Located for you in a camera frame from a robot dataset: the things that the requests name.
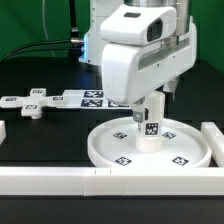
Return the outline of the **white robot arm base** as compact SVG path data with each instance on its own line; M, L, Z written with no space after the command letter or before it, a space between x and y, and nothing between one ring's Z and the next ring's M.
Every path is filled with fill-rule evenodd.
M102 51L107 44L100 37L101 24L111 16L124 0L90 0L90 28L84 35L79 62L89 70L101 71Z

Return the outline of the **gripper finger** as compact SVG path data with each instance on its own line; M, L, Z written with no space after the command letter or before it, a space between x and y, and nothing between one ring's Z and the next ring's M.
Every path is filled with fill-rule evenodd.
M144 105L144 102L145 98L141 98L131 105L133 120L135 122L143 122L145 120L146 106Z
M169 93L172 96L172 99L175 99L175 92L176 92L178 83L179 83L179 78L176 77L168 81L167 83L165 83L163 86L163 91L166 93Z

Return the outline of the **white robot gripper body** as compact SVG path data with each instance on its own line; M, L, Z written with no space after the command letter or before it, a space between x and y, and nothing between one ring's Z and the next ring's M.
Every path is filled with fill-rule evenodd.
M109 42L102 53L102 86L108 100L132 104L192 68L196 60L196 26L172 47L165 40L136 46Z

